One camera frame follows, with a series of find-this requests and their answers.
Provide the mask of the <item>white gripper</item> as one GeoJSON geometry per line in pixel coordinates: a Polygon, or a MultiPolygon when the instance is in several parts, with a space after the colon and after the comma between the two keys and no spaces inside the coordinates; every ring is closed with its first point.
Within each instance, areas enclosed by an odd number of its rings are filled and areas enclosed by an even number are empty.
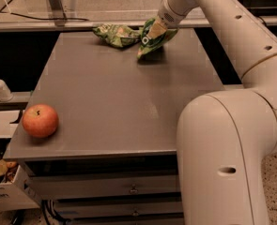
{"type": "Polygon", "coordinates": [[[151,39],[155,39],[167,30],[167,27],[177,27],[184,19],[183,15],[175,13],[169,6],[168,0],[162,0],[161,6],[158,10],[158,16],[154,23],[151,25],[147,36],[151,39]]]}

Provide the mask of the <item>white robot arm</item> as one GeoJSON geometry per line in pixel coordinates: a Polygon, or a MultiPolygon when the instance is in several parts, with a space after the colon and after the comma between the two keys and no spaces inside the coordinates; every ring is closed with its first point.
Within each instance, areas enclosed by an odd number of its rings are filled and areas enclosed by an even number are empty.
{"type": "Polygon", "coordinates": [[[162,0],[151,35],[201,8],[243,86],[183,110],[177,163],[185,225],[269,225],[261,161],[277,152],[277,37],[237,0],[162,0]]]}

